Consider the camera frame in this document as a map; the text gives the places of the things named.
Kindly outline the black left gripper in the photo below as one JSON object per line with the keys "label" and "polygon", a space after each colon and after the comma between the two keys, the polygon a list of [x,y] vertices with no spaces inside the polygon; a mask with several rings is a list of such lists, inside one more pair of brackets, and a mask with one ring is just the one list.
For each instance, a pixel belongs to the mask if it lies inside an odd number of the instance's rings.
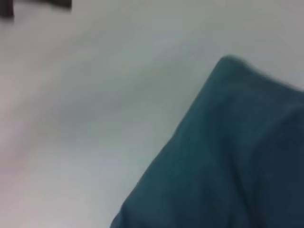
{"label": "black left gripper", "polygon": [[13,19],[14,5],[16,3],[47,4],[53,7],[58,7],[66,10],[72,9],[72,0],[0,0],[0,18]]}

